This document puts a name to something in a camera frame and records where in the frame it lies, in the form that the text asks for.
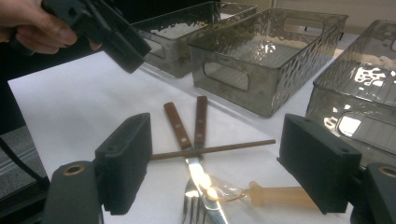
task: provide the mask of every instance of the clear plastic bin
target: clear plastic bin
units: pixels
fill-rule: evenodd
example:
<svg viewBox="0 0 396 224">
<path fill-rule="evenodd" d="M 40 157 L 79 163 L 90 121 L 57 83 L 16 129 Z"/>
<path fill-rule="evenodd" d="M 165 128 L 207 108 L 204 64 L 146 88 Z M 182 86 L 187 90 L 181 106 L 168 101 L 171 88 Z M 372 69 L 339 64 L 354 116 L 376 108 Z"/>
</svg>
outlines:
<svg viewBox="0 0 396 224">
<path fill-rule="evenodd" d="M 271 117 L 330 60 L 346 19 L 270 8 L 195 39 L 194 84 Z"/>
<path fill-rule="evenodd" d="M 375 21 L 314 81 L 309 119 L 362 153 L 396 165 L 396 22 Z"/>
<path fill-rule="evenodd" d="M 256 6 L 207 2 L 133 24 L 151 46 L 145 61 L 175 77 L 191 72 L 189 41 L 256 13 Z"/>
</svg>

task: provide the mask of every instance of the wooden utensil handle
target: wooden utensil handle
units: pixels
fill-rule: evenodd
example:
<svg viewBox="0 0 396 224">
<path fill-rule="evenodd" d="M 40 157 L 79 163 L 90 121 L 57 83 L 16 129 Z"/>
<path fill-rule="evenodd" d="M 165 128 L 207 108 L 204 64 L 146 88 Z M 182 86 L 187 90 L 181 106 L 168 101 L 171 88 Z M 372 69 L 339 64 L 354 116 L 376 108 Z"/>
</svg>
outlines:
<svg viewBox="0 0 396 224">
<path fill-rule="evenodd" d="M 168 116 L 169 121 L 171 122 L 172 129 L 175 133 L 180 148 L 182 150 L 191 148 L 192 145 L 190 138 L 187 135 L 183 122 L 181 122 L 180 116 L 177 113 L 175 104 L 169 102 L 163 105 L 163 108 L 165 109 L 166 115 Z"/>
<path fill-rule="evenodd" d="M 197 97 L 197 107 L 195 115 L 195 134 L 194 146 L 203 147 L 206 139 L 206 111 L 207 111 L 207 97 Z"/>
</svg>

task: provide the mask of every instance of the white tabletop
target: white tabletop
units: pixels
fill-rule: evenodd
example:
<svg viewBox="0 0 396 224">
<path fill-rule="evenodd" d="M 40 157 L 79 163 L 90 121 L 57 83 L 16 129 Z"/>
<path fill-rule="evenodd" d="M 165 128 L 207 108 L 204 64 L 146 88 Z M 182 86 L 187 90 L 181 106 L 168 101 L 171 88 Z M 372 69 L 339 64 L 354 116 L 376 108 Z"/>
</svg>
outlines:
<svg viewBox="0 0 396 224">
<path fill-rule="evenodd" d="M 212 175 L 247 188 L 252 180 L 264 187 L 299 186 L 277 161 L 286 113 L 304 116 L 313 78 L 271 118 L 245 109 L 193 86 L 192 75 L 173 78 L 143 64 L 125 73 L 106 54 L 65 63 L 9 81 L 38 154 L 49 177 L 63 164 L 91 161 L 94 151 L 127 118 L 149 112 L 153 152 L 177 151 L 163 105 L 174 102 L 187 132 L 193 135 L 196 96 L 209 101 L 207 147 L 275 139 L 276 144 L 204 155 Z M 152 161 L 136 200 L 125 216 L 105 212 L 105 223 L 180 223 L 189 171 L 183 159 Z M 267 203 L 253 207 L 248 199 L 222 204 L 230 223 L 349 223 L 345 214 Z"/>
</svg>

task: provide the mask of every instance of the silverware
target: silverware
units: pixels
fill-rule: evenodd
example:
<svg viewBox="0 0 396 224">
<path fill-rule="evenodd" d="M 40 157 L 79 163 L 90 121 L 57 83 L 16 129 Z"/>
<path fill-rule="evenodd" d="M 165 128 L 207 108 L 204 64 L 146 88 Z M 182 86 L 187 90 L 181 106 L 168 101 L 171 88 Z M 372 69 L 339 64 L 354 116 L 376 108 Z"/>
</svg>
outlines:
<svg viewBox="0 0 396 224">
<path fill-rule="evenodd" d="M 181 122 L 180 116 L 177 113 L 175 105 L 170 102 L 163 106 L 166 115 L 171 122 L 173 131 L 177 137 L 177 141 L 182 150 L 194 150 L 190 138 L 188 137 L 183 123 Z M 206 136 L 206 109 L 207 109 L 207 98 L 205 96 L 199 96 L 197 98 L 197 112 L 195 119 L 195 135 L 194 144 L 197 148 L 201 148 L 205 144 Z M 202 191 L 199 189 L 200 178 L 204 176 L 205 171 L 201 164 L 200 157 L 186 158 L 186 163 L 189 165 L 191 179 L 198 191 L 198 195 L 205 205 L 205 210 L 216 224 L 226 224 L 227 218 L 225 217 L 221 206 L 218 202 L 211 201 L 205 197 Z"/>
<path fill-rule="evenodd" d="M 202 198 L 199 197 L 198 190 L 190 179 L 184 193 L 182 224 L 207 224 L 208 220 Z"/>
</svg>

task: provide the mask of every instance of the chopstick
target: chopstick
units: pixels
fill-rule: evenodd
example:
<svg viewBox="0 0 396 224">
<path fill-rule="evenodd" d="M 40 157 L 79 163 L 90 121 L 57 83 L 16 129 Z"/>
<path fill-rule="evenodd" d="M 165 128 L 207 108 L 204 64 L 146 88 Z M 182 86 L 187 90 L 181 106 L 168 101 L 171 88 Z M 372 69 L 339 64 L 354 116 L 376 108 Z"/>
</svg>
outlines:
<svg viewBox="0 0 396 224">
<path fill-rule="evenodd" d="M 158 160 L 165 160 L 165 159 L 172 159 L 177 157 L 197 157 L 201 154 L 211 153 L 211 152 L 220 152 L 220 151 L 227 151 L 245 147 L 258 147 L 258 146 L 265 146 L 274 144 L 276 141 L 275 139 L 271 140 L 264 140 L 258 142 L 248 142 L 248 143 L 240 143 L 234 145 L 227 145 L 221 147 L 207 147 L 201 149 L 194 149 L 194 150 L 185 150 L 185 151 L 175 151 L 175 152 L 167 152 L 167 153 L 160 153 L 154 154 L 151 156 L 151 161 L 158 161 Z"/>
</svg>

